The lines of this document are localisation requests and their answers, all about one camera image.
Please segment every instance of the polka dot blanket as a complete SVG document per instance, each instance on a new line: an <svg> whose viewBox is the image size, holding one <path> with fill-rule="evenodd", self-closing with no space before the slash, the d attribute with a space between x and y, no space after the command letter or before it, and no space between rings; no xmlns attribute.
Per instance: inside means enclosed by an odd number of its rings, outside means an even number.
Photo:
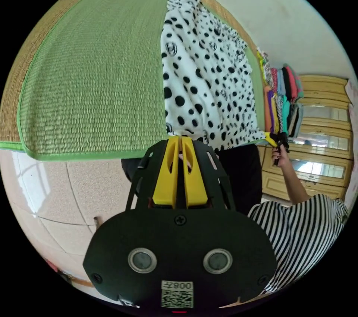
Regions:
<svg viewBox="0 0 358 317"><path fill-rule="evenodd" d="M160 40L167 133L216 152L264 139L246 42L201 0L168 0L167 9Z"/></svg>

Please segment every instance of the black pants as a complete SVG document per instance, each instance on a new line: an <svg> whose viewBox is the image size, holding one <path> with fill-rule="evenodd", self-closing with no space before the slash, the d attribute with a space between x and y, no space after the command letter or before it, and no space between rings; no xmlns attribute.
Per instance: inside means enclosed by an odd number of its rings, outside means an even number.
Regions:
<svg viewBox="0 0 358 317"><path fill-rule="evenodd" d="M254 144L239 146L219 152L219 160L230 178L236 211L247 215L250 209L261 202L262 177L260 155ZM129 181L141 159L122 159L122 168ZM184 189L184 181L178 181L178 188Z"/></svg>

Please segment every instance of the paper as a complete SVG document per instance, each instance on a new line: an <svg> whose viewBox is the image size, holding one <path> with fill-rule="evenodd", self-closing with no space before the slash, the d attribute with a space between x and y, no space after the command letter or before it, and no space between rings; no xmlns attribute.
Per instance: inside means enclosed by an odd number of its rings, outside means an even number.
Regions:
<svg viewBox="0 0 358 317"><path fill-rule="evenodd" d="M358 85L354 80L350 79L345 89L347 96L352 103L348 105L348 110L353 131L354 162L351 173L351 180L346 191L344 203L347 206L349 213L351 213L358 195Z"/></svg>

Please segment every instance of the person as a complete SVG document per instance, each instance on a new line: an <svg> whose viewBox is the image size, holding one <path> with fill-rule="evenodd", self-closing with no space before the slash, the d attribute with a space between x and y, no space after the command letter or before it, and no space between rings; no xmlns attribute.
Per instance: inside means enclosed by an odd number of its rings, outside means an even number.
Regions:
<svg viewBox="0 0 358 317"><path fill-rule="evenodd" d="M268 201L252 207L248 217L268 235L277 260L277 270L262 293L263 298L303 277L331 248L341 233L348 210L340 199L324 194L310 196L298 179L283 146L273 148L272 161L279 159L292 206ZM238 299L231 305L242 304Z"/></svg>
<svg viewBox="0 0 358 317"><path fill-rule="evenodd" d="M248 303L268 296L304 276L336 241L348 218L340 199L324 194L310 196L298 179L288 153L281 145L273 148L272 162L278 159L292 206L276 201L261 203L262 180L258 149L246 145L218 154L230 178L236 210L254 220L266 232L277 260L277 269L263 291ZM140 159L122 160L129 180ZM238 298L233 307L242 304Z"/></svg>

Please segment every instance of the screw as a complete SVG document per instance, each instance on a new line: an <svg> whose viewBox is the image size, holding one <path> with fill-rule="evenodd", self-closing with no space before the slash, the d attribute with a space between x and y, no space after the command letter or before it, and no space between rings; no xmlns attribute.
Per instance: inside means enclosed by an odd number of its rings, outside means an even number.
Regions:
<svg viewBox="0 0 358 317"><path fill-rule="evenodd" d="M175 219L174 222L176 225L178 226L182 226L186 224L186 217L184 215L178 215Z"/></svg>
<svg viewBox="0 0 358 317"><path fill-rule="evenodd" d="M263 276L261 276L261 277L258 279L257 284L258 284L259 286L266 285L267 282L268 282L267 280L268 280L268 276L267 276L267 275L263 275Z"/></svg>
<svg viewBox="0 0 358 317"><path fill-rule="evenodd" d="M93 273L92 278L95 283L102 283L102 277L98 273Z"/></svg>

